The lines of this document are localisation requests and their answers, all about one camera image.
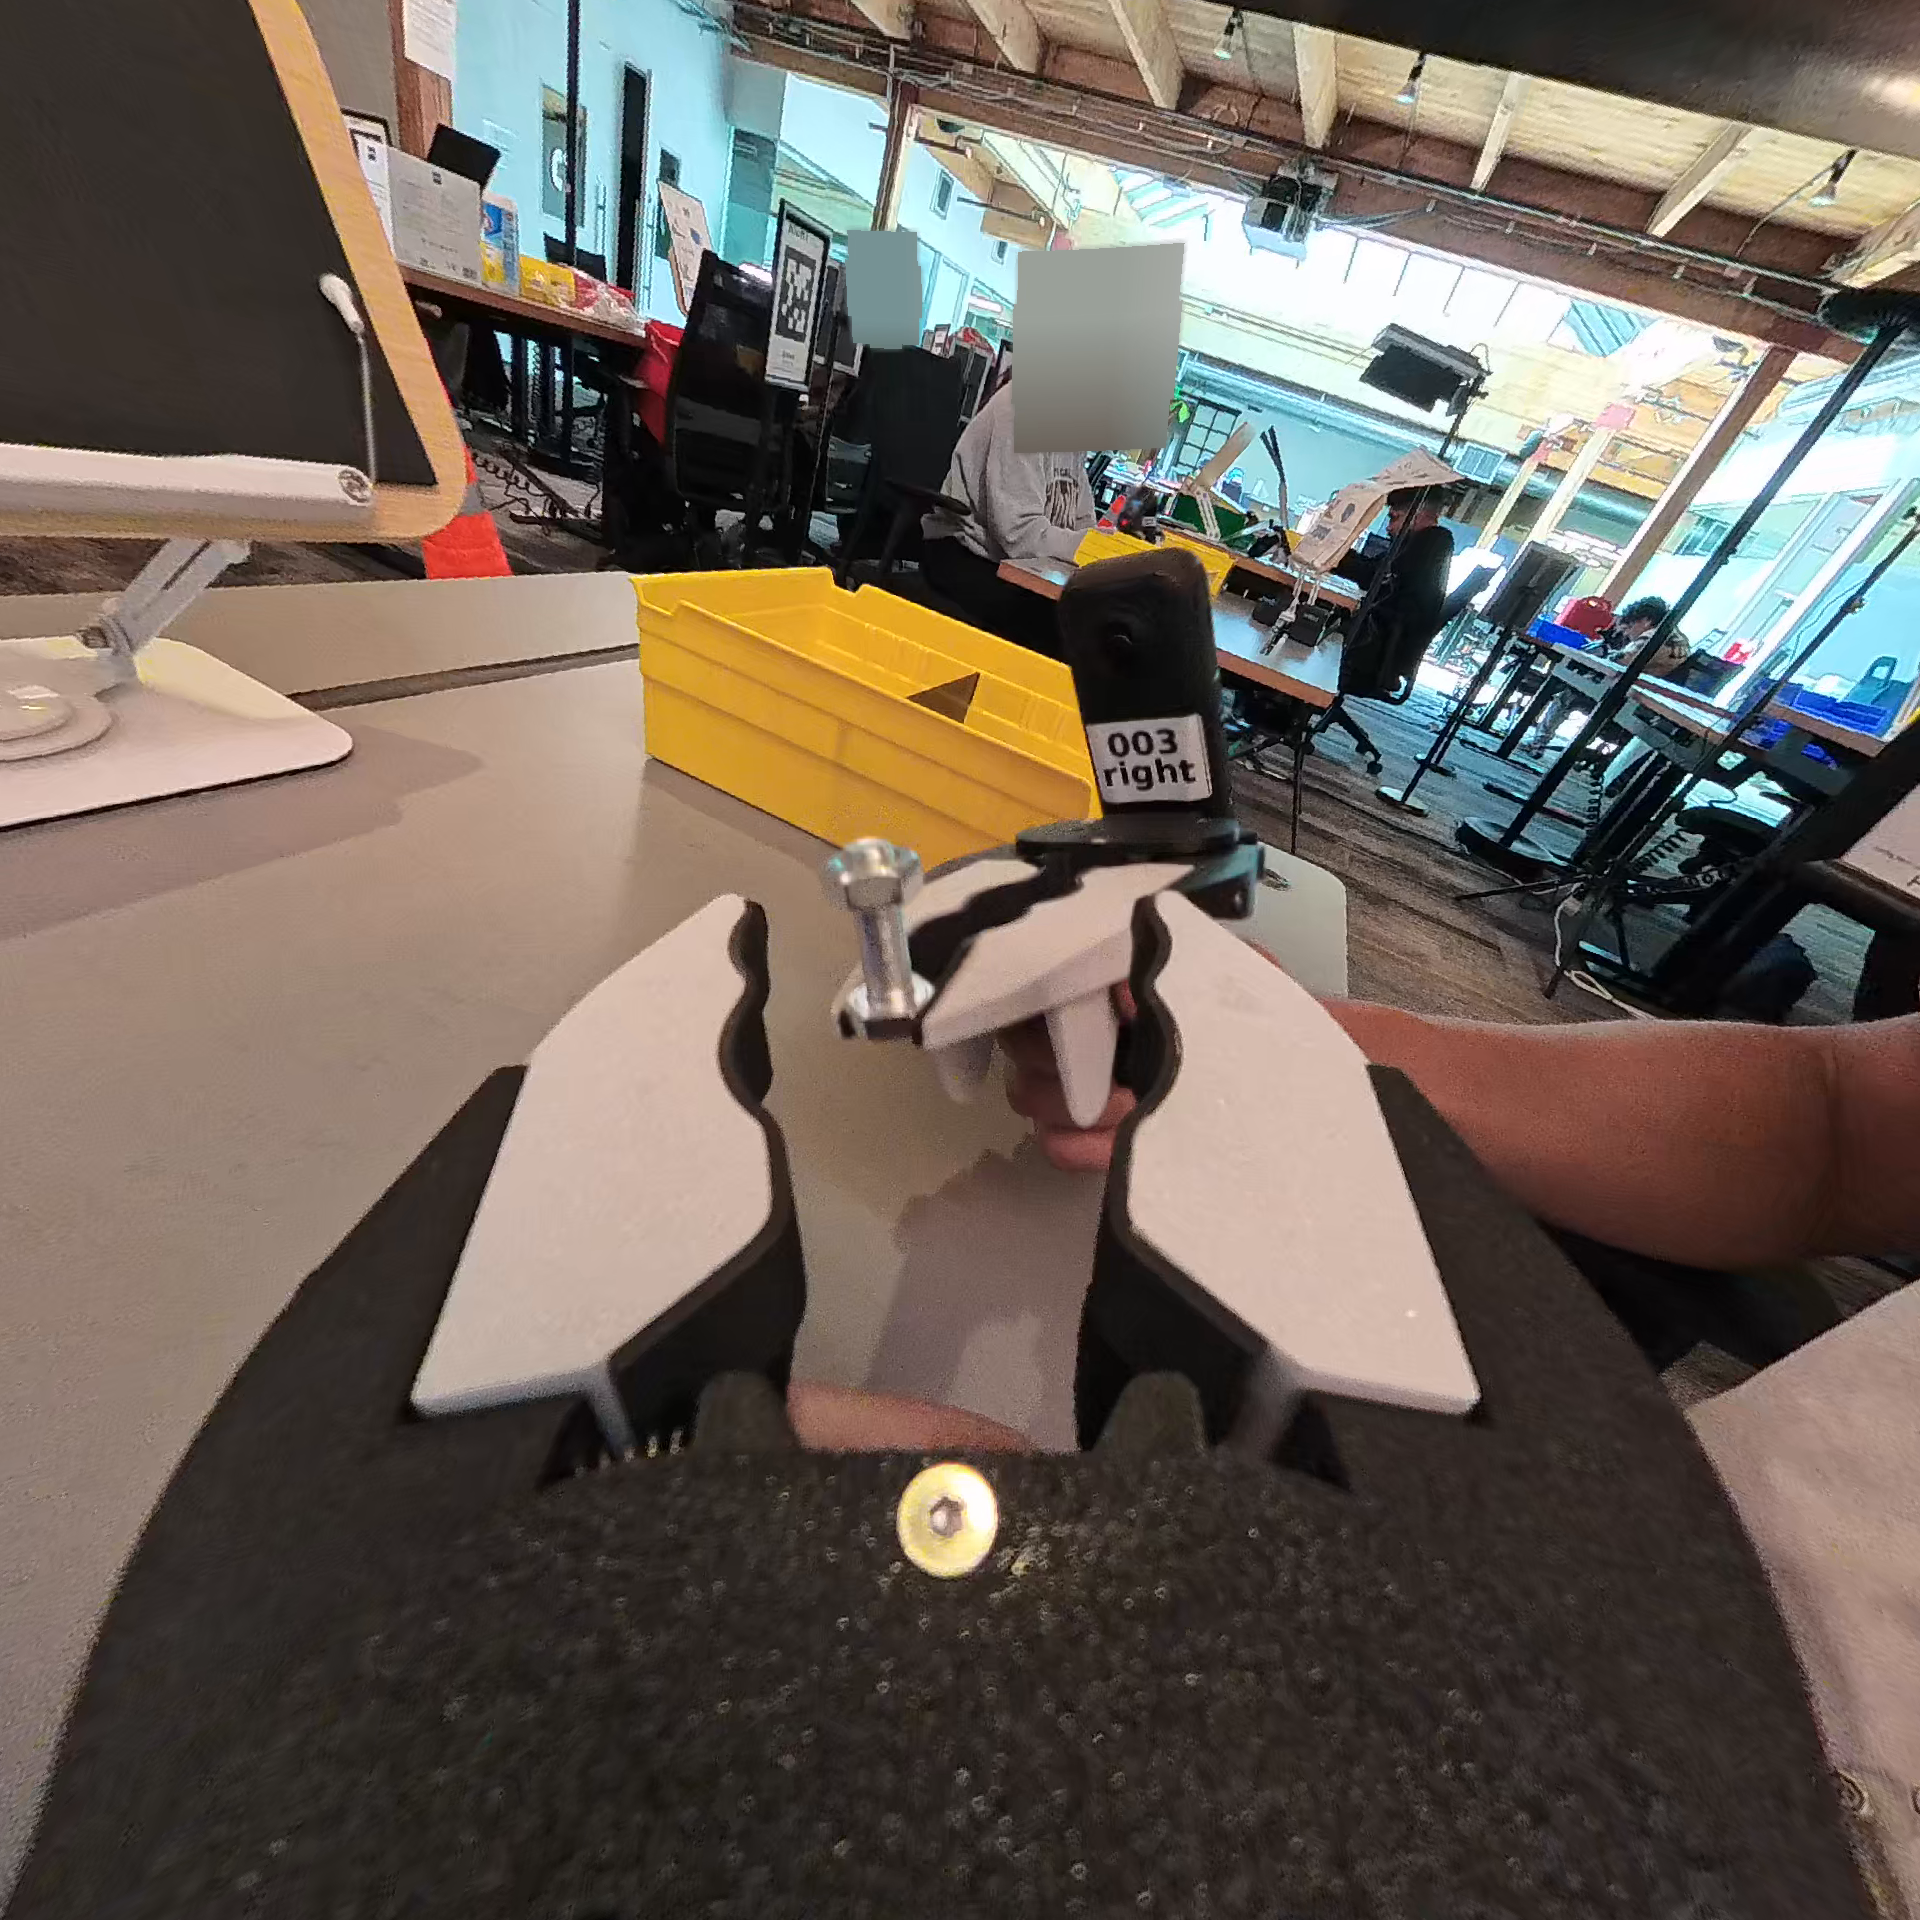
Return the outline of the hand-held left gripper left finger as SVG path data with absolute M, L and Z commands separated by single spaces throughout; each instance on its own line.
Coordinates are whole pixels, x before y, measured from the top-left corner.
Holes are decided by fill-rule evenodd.
M 785 1404 L 803 1243 L 772 1059 L 764 910 L 715 895 L 585 993 L 536 1046 L 412 1407 L 583 1411 L 636 1456 L 690 1436 L 708 1384 Z

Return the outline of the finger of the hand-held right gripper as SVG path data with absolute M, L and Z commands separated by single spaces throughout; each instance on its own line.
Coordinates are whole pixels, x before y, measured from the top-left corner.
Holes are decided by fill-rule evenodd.
M 970 936 L 919 1023 L 945 1089 L 971 1096 L 997 1035 L 1043 1019 L 1071 1120 L 1090 1129 L 1114 1092 L 1114 991 L 1135 964 L 1136 903 L 1187 876 L 1185 861 L 1097 867 Z
M 916 1045 L 931 1056 L 943 1089 L 971 1101 L 986 1086 L 995 1039 L 993 1028 L 956 1039 L 943 1008 L 953 998 L 953 983 L 971 943 L 989 927 L 1017 921 L 1041 895 L 1041 863 L 1025 854 L 981 854 L 939 869 L 903 911 L 907 959 L 928 984 L 931 998 L 919 1014 Z

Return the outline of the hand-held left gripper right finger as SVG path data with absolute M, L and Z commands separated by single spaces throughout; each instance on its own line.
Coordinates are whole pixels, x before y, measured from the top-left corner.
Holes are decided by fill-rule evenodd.
M 1083 1444 L 1180 1375 L 1212 1444 L 1272 1453 L 1308 1396 L 1482 1400 L 1361 1046 L 1187 895 L 1136 910 L 1129 1067 L 1083 1300 Z

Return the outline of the steel hex bolt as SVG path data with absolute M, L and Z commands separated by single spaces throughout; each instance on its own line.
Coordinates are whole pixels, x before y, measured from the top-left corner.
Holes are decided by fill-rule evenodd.
M 855 976 L 865 976 L 876 993 L 905 990 L 916 974 L 905 908 L 921 878 L 919 852 L 881 837 L 847 844 L 824 867 L 828 899 L 851 915 L 855 927 Z

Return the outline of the person's right forearm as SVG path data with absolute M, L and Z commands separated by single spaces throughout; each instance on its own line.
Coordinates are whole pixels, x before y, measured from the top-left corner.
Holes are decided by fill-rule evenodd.
M 1325 1009 L 1536 1217 L 1703 1269 L 1917 1249 L 1917 1016 L 1449 1021 Z

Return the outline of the grey desk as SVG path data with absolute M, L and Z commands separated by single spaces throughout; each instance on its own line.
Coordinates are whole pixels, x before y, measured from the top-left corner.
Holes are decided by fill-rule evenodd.
M 771 923 L 799 1379 L 1072 1439 L 1097 1181 L 997 1084 L 844 1043 L 825 845 L 642 748 L 618 574 L 209 591 L 176 636 L 345 760 L 4 835 L 2 1859 L 233 1368 L 500 1064 L 717 894 Z

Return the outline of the black hanging projector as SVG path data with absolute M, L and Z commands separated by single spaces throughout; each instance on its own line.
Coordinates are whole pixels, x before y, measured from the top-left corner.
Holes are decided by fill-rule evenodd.
M 1418 412 L 1464 416 L 1485 393 L 1488 366 L 1467 349 L 1432 340 L 1402 324 L 1388 324 L 1373 337 L 1371 357 L 1357 372 L 1362 385 Z

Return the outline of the black office chair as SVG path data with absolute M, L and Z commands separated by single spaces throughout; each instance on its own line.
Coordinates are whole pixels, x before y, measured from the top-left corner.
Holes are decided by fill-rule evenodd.
M 666 393 L 666 460 L 688 568 L 792 553 L 800 398 L 768 379 L 776 291 L 713 251 L 693 285 Z

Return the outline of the tag sign on stand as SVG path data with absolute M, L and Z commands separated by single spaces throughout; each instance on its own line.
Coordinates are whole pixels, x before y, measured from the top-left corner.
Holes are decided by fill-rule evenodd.
M 772 303 L 764 376 L 772 389 L 804 393 L 833 264 L 833 235 L 792 201 L 776 221 Z

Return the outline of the orange traffic cone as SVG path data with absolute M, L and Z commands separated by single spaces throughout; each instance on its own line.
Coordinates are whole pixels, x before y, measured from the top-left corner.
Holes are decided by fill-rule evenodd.
M 464 480 L 464 501 L 452 521 L 421 540 L 424 576 L 429 582 L 500 580 L 513 576 L 513 563 L 480 488 L 479 469 L 469 448 L 464 448 Z

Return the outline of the white monitor stand base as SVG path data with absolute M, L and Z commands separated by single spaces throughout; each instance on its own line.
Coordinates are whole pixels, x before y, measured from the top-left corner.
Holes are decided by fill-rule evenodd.
M 319 772 L 344 726 L 167 638 L 248 541 L 179 536 L 79 633 L 2 640 L 2 830 Z

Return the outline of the person's white shirt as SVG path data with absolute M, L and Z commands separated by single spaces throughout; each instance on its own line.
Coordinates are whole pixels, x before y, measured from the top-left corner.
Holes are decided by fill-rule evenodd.
M 1855 1798 L 1871 1900 L 1917 1916 L 1917 1287 L 1692 1406 Z

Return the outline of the framed right tag sign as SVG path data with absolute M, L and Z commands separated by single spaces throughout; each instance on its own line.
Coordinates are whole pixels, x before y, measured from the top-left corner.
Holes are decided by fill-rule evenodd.
M 1913 788 L 1835 854 L 1835 863 L 1917 908 L 1917 808 L 1920 798 Z

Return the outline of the white cardboard box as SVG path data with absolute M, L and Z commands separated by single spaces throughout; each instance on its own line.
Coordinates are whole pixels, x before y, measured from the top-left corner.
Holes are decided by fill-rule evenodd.
M 464 288 L 482 285 L 479 182 L 397 150 L 372 113 L 345 112 L 344 121 L 397 264 Z

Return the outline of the monitor with wooden frame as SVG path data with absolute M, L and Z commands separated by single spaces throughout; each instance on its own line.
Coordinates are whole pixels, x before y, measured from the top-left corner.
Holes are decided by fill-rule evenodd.
M 464 440 L 299 4 L 2 7 L 4 536 L 401 541 Z

